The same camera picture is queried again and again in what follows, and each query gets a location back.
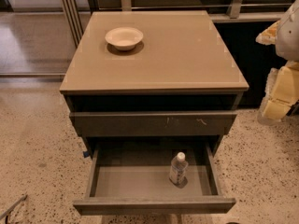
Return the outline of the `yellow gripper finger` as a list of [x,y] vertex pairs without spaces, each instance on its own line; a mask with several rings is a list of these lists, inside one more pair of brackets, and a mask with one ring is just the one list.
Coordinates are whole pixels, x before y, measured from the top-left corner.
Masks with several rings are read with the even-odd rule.
[[262,116],[283,119],[299,100],[299,62],[287,61],[279,69],[272,68],[265,86]]
[[275,45],[277,40],[277,29],[278,29],[279,21],[274,22],[264,31],[259,33],[255,39],[255,41],[262,45]]

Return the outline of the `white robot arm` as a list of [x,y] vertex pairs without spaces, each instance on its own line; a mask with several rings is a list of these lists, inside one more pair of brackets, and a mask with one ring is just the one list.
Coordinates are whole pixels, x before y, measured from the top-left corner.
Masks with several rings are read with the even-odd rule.
[[299,0],[279,21],[259,33],[256,42],[274,45],[277,56],[287,61],[270,70],[258,115],[263,124],[281,122],[299,100]]

